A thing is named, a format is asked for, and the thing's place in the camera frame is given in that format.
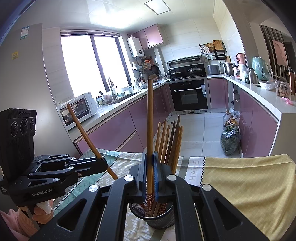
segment sticker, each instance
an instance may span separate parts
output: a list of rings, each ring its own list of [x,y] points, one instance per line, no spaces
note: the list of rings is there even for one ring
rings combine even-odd
[[[18,58],[18,51],[12,53],[12,60]]]
[[[25,39],[28,37],[28,33],[29,33],[29,26],[23,27],[22,28],[22,32],[20,34],[20,39]]]

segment countertop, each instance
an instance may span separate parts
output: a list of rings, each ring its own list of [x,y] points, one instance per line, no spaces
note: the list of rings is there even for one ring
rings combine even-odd
[[[157,89],[157,88],[159,88],[159,87],[161,87],[161,86],[163,86],[165,84],[163,81],[159,81],[159,82],[156,82],[156,83],[159,83],[159,85],[153,86],[153,90],[155,90],[155,89]],[[93,115],[92,117],[90,117],[90,118],[86,119],[85,121],[81,122],[81,125],[82,125],[83,129],[85,131],[88,131],[89,129],[91,129],[95,125],[99,124],[103,120],[107,119],[109,116],[113,115],[117,111],[123,109],[124,107],[126,107],[130,103],[132,103],[135,100],[137,100],[137,99],[143,97],[144,95],[146,95],[147,90],[148,89],[143,89],[143,90],[139,91],[137,94],[123,100],[122,102],[107,105],[107,106],[98,107],[98,112],[95,115]],[[77,138],[79,138],[81,136],[81,133],[80,133],[80,131],[78,130],[78,128],[76,126],[71,128],[68,131],[68,133],[69,133],[69,136],[71,138],[71,141],[75,141]]]
[[[245,82],[237,79],[236,77],[228,76],[226,74],[208,75],[207,78],[219,78],[222,77],[236,84],[238,87],[246,91],[248,94],[258,100],[263,106],[266,107],[278,120],[281,119],[283,113],[296,113],[295,96],[291,95],[291,101],[293,105],[286,104],[274,91],[268,91],[261,89],[260,86],[246,84]]]

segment black mesh basket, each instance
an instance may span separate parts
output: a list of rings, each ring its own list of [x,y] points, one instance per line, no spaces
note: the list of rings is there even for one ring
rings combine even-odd
[[[154,229],[167,229],[174,225],[175,215],[172,203],[168,203],[164,214],[157,217],[145,217],[145,209],[138,203],[129,203],[131,212],[140,219],[143,219]]]

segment yellow sticker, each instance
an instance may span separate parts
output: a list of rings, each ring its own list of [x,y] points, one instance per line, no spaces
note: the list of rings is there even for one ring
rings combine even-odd
[[[18,58],[18,51],[12,53],[12,60]]]

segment teal air fryer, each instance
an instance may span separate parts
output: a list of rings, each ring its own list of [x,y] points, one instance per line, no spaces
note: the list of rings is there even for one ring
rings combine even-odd
[[[263,58],[253,57],[252,68],[258,76],[258,80],[268,81],[273,79],[272,70]]]

